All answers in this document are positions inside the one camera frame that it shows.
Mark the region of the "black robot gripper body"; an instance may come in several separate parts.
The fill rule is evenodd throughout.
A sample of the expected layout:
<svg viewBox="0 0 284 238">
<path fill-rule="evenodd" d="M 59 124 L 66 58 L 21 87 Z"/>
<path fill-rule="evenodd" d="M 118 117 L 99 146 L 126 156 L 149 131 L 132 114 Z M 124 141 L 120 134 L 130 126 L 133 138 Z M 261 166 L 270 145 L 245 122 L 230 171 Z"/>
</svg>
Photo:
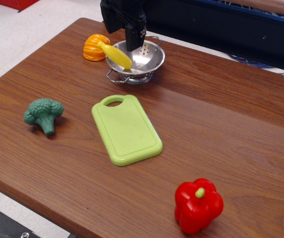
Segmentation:
<svg viewBox="0 0 284 238">
<path fill-rule="evenodd" d="M 101 13 L 109 33 L 129 27 L 140 34 L 146 31 L 144 0 L 102 0 Z"/>
</svg>

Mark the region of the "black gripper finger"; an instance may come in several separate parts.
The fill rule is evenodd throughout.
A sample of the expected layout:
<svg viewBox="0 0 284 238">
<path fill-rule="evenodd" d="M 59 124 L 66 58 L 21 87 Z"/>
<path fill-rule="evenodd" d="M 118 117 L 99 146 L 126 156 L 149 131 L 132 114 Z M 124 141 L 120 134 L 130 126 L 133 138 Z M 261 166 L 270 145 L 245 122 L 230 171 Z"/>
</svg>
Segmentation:
<svg viewBox="0 0 284 238">
<path fill-rule="evenodd" d="M 147 32 L 146 21 L 130 22 L 125 26 L 127 50 L 134 51 L 144 44 Z"/>
</svg>

